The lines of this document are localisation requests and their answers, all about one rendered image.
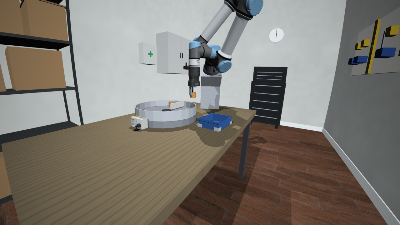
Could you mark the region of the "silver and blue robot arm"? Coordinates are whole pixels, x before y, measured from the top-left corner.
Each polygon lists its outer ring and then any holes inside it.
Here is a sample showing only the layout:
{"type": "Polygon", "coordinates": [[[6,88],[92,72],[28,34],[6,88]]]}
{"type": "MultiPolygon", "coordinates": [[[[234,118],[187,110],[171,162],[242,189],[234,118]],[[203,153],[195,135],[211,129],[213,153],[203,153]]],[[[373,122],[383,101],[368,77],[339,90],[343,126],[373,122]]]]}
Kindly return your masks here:
{"type": "Polygon", "coordinates": [[[228,71],[232,66],[232,53],[247,22],[259,14],[263,4],[264,0],[224,0],[224,5],[202,34],[189,43],[189,59],[205,58],[203,71],[207,75],[228,71]],[[236,16],[222,48],[219,45],[207,45],[232,12],[236,12],[236,16]]]}

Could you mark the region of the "blue crate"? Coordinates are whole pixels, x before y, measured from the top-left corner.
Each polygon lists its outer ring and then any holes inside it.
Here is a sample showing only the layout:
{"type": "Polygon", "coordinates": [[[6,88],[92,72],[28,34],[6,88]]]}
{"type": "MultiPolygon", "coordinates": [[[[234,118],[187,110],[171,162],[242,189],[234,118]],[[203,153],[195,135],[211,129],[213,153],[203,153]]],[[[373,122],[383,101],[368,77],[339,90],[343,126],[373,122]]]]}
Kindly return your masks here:
{"type": "Polygon", "coordinates": [[[206,116],[198,118],[198,127],[204,127],[206,129],[211,129],[214,131],[221,131],[223,128],[232,123],[232,116],[211,113],[206,116]]]}

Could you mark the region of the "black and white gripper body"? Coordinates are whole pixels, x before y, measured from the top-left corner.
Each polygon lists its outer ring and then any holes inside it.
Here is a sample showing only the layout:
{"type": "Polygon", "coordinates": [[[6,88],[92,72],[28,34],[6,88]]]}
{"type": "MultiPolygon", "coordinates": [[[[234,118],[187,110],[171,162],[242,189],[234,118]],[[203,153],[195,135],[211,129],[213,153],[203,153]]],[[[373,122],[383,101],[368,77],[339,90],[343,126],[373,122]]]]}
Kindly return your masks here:
{"type": "Polygon", "coordinates": [[[184,66],[184,69],[188,70],[188,86],[200,86],[199,76],[200,76],[200,60],[199,59],[189,59],[189,65],[184,66]]]}

